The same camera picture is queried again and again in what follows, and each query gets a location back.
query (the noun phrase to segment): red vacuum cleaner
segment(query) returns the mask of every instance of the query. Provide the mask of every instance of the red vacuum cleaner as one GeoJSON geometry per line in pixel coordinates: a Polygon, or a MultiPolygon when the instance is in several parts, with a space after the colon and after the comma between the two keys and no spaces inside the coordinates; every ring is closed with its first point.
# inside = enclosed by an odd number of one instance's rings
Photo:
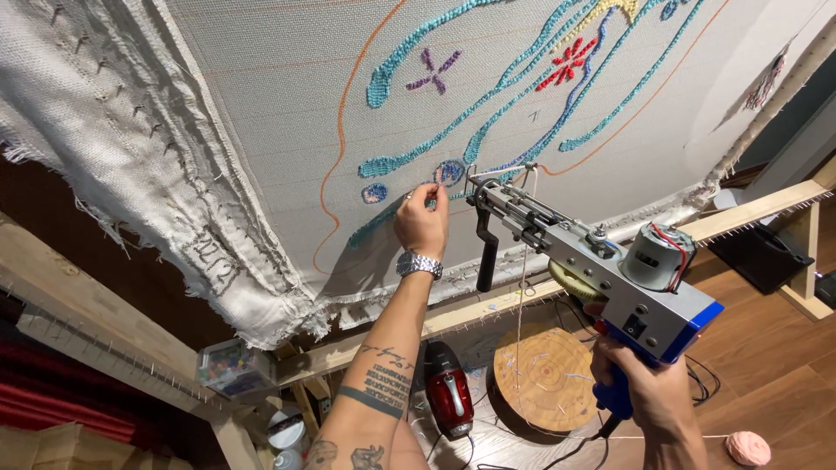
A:
{"type": "Polygon", "coordinates": [[[473,429],[473,402],[467,375],[447,344],[432,341],[424,352],[426,396],[438,429],[447,439],[466,436],[473,429]]]}

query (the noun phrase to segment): silver wristwatch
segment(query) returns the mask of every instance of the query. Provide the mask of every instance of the silver wristwatch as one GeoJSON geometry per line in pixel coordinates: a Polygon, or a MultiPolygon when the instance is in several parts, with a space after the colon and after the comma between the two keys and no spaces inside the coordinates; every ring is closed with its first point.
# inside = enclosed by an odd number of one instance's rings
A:
{"type": "Polygon", "coordinates": [[[395,265],[395,272],[400,274],[401,277],[412,274],[415,271],[426,271],[427,273],[432,273],[432,277],[436,281],[441,279],[441,270],[440,262],[411,250],[404,251],[395,265]]]}

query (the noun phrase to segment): plastic storage box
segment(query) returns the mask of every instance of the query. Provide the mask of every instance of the plastic storage box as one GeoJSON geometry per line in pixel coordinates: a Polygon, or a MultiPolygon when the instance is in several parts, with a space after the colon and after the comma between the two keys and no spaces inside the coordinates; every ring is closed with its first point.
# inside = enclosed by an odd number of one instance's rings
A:
{"type": "Polygon", "coordinates": [[[263,351],[247,348],[243,340],[224,341],[201,350],[197,379],[228,398],[236,398],[277,386],[276,360],[263,351]]]}

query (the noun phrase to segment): red wire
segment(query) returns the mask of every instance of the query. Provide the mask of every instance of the red wire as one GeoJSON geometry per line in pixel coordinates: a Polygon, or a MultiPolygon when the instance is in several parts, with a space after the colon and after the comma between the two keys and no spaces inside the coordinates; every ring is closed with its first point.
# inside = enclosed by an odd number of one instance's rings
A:
{"type": "Polygon", "coordinates": [[[672,239],[670,239],[670,237],[668,237],[667,235],[662,233],[662,231],[656,226],[656,224],[651,223],[650,226],[654,230],[656,230],[656,233],[658,233],[660,237],[662,237],[666,242],[670,243],[671,245],[677,247],[679,249],[680,253],[682,253],[682,264],[680,264],[679,272],[676,273],[676,277],[674,277],[674,280],[670,282],[670,285],[668,286],[668,289],[667,289],[668,292],[670,292],[671,290],[673,290],[674,286],[676,285],[676,282],[679,281],[679,278],[682,277],[682,271],[685,270],[685,263],[688,260],[688,252],[686,252],[684,248],[679,246],[678,243],[676,243],[672,239]]]}

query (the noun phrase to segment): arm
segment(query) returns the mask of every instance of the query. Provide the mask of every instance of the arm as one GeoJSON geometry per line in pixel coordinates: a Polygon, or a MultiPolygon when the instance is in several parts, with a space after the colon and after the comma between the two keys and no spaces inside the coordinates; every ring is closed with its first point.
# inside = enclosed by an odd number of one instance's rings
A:
{"type": "Polygon", "coordinates": [[[630,381],[633,419],[645,433],[645,470],[707,470],[708,456],[696,423],[685,358],[649,369],[633,350],[599,338],[593,348],[595,380],[612,384],[609,365],[618,364],[630,381]]]}
{"type": "MultiPolygon", "coordinates": [[[[447,195],[426,184],[405,198],[395,233],[406,249],[441,260],[447,240],[447,195]],[[425,207],[436,200],[435,210],[425,207]]],[[[432,274],[406,275],[345,373],[334,407],[305,462],[306,470],[387,470],[392,438],[409,406],[432,274]]]]}

